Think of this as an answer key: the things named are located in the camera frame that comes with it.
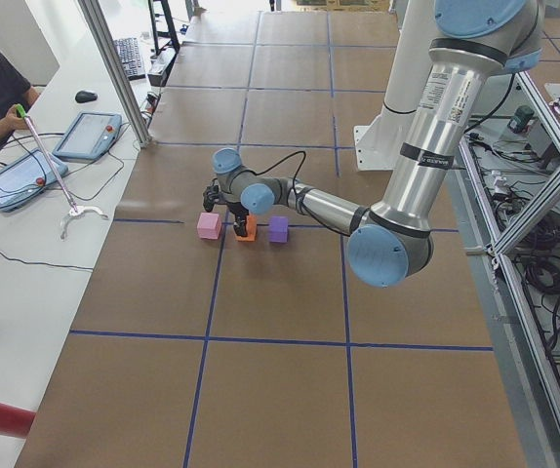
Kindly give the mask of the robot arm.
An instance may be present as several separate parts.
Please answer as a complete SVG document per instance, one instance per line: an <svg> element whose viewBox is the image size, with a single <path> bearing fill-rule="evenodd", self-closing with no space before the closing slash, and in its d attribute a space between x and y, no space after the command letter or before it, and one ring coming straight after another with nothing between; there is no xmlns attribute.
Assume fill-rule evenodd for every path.
<svg viewBox="0 0 560 468"><path fill-rule="evenodd" d="M204 207L225 205L244 236L248 215L276 205L307 215L348 239L348 259L363 282L385 288L431 260L429 213L486 81L534 67L540 58L541 1L412 1L395 60L411 81L411 124L399 143L382 198L368 207L246 167L232 148L212 159Z"/></svg>

